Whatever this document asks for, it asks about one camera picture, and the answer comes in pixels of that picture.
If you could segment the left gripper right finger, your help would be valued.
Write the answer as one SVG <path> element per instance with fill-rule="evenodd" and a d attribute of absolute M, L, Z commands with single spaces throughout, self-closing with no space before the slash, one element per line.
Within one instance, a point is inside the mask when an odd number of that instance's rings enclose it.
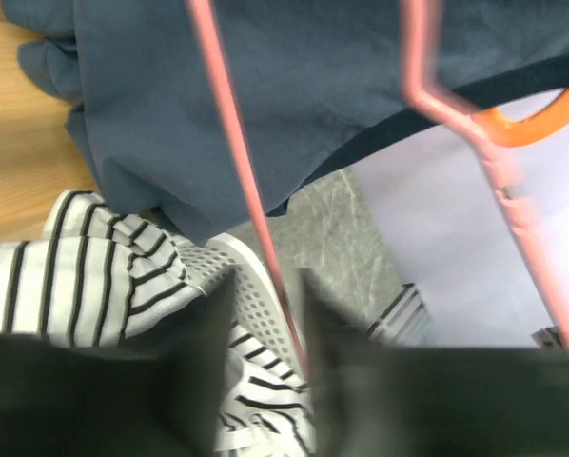
<path fill-rule="evenodd" d="M 300 283 L 318 455 L 569 456 L 565 351 L 383 344 Z"/>

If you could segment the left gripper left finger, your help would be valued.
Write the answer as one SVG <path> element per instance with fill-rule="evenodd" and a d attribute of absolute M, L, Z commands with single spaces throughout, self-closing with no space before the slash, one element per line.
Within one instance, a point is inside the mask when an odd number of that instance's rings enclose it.
<path fill-rule="evenodd" d="M 0 334 L 0 456 L 210 456 L 235 276 L 122 346 Z"/>

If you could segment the white striped tank top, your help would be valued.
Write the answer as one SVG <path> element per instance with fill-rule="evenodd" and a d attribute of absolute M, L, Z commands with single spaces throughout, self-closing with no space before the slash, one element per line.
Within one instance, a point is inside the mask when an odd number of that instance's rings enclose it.
<path fill-rule="evenodd" d="M 194 286 L 172 234 L 111 212 L 90 191 L 56 201 L 41 237 L 0 243 L 0 333 L 67 347 L 145 334 L 210 289 Z M 221 456 L 308 456 L 315 450 L 304 376 L 234 315 L 218 416 Z"/>

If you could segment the navy blue tank top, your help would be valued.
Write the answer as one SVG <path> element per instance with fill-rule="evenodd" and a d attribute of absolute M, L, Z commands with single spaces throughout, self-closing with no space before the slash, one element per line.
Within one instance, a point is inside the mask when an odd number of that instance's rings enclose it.
<path fill-rule="evenodd" d="M 431 127 L 400 89 L 395 1 L 218 1 L 265 209 Z M 71 104 L 67 129 L 108 207 L 200 242 L 248 212 L 181 1 L 6 1 L 40 38 L 18 61 Z M 491 108 L 569 87 L 569 1 L 446 1 L 439 78 Z"/>

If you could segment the orange plastic hanger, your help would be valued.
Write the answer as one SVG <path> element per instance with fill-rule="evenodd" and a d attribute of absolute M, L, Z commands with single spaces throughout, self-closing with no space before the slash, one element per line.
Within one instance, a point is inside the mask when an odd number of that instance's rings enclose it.
<path fill-rule="evenodd" d="M 496 107 L 475 113 L 471 119 L 489 134 L 493 143 L 518 148 L 537 143 L 569 124 L 569 89 L 542 110 L 519 121 L 506 118 Z"/>

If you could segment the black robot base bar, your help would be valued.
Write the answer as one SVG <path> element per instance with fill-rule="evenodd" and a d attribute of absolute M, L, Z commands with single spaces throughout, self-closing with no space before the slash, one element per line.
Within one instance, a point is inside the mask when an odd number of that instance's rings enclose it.
<path fill-rule="evenodd" d="M 562 348 L 559 328 L 537 301 L 496 293 L 426 301 L 416 285 L 407 284 L 369 328 L 381 342 L 410 347 Z"/>

